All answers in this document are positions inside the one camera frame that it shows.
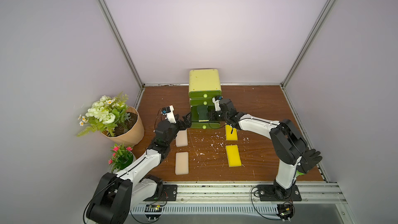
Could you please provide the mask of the cream sponge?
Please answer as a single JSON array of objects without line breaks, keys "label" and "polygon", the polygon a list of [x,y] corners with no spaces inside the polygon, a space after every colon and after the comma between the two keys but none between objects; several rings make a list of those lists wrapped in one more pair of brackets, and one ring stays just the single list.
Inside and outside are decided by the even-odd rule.
[{"label": "cream sponge", "polygon": [[188,146],[188,133],[187,130],[181,130],[177,133],[175,139],[176,147],[185,147]]},{"label": "cream sponge", "polygon": [[175,161],[175,174],[186,175],[189,174],[189,153],[177,152]]}]

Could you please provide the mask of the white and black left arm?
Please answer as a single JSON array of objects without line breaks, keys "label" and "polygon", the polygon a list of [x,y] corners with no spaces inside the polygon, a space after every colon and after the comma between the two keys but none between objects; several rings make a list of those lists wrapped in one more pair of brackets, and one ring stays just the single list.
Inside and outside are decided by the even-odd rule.
[{"label": "white and black left arm", "polygon": [[178,132],[191,127],[190,113],[181,120],[178,117],[175,115],[175,121],[167,117],[158,123],[150,145],[131,165],[101,177],[84,210],[85,224],[88,220],[97,224],[123,224],[134,206],[161,193],[162,180],[148,173],[167,158]]}]

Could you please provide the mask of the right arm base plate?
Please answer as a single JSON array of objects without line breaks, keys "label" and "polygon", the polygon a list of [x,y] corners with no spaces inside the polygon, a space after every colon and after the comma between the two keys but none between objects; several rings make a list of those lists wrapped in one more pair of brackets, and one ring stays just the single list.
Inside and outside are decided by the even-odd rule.
[{"label": "right arm base plate", "polygon": [[293,184],[289,189],[284,189],[278,185],[260,184],[257,186],[260,201],[268,202],[288,202],[302,201],[299,188]]}]

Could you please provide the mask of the green bottom drawer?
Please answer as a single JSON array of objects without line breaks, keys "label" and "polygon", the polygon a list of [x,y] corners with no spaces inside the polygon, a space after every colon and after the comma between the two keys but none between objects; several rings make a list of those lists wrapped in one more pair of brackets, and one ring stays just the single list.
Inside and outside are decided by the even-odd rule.
[{"label": "green bottom drawer", "polygon": [[214,106],[208,106],[208,117],[209,120],[207,122],[198,122],[198,112],[197,112],[197,107],[198,106],[192,106],[191,107],[191,114],[192,114],[192,126],[191,128],[193,129],[218,129],[221,127],[221,124],[219,121],[216,121],[214,118],[215,114],[215,107]]}]

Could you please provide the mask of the dark green sponge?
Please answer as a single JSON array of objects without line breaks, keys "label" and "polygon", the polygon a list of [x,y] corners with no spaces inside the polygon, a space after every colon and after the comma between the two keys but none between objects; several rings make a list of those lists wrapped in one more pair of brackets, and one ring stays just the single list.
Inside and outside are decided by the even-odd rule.
[{"label": "dark green sponge", "polygon": [[197,107],[197,112],[198,112],[198,122],[207,122],[209,120],[207,105],[199,105]]}]

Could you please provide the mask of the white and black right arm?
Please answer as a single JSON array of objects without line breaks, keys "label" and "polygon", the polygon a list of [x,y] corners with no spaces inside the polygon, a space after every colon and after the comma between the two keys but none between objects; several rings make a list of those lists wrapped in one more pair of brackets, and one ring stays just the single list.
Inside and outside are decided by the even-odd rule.
[{"label": "white and black right arm", "polygon": [[256,133],[272,141],[279,158],[275,183],[284,190],[290,189],[296,181],[297,167],[307,148],[307,142],[294,123],[289,119],[272,121],[238,112],[231,100],[221,96],[214,97],[212,101],[215,105],[216,119],[237,130]]}]

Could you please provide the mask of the yellow-green drawer cabinet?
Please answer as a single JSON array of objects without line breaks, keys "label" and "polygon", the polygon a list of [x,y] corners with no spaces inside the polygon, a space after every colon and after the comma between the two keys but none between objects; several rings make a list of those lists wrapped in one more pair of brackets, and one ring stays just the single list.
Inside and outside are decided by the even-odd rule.
[{"label": "yellow-green drawer cabinet", "polygon": [[189,73],[189,92],[204,90],[221,90],[217,69],[195,69]]}]

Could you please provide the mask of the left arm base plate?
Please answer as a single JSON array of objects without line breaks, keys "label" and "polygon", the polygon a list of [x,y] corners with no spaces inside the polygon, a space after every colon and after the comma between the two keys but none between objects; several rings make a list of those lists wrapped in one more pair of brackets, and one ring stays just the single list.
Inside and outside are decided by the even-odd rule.
[{"label": "left arm base plate", "polygon": [[175,184],[166,184],[158,186],[152,197],[147,198],[145,201],[176,201],[178,193],[178,186]]}]

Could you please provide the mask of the yellow sponge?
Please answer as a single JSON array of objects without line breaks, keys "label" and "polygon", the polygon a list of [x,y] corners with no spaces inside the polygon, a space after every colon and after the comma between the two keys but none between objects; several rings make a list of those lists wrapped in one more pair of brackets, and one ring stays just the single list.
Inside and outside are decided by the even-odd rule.
[{"label": "yellow sponge", "polygon": [[230,125],[226,125],[225,128],[226,128],[226,140],[237,141],[238,140],[237,129],[231,127]]},{"label": "yellow sponge", "polygon": [[237,145],[226,146],[227,159],[229,167],[241,167],[241,159]]}]

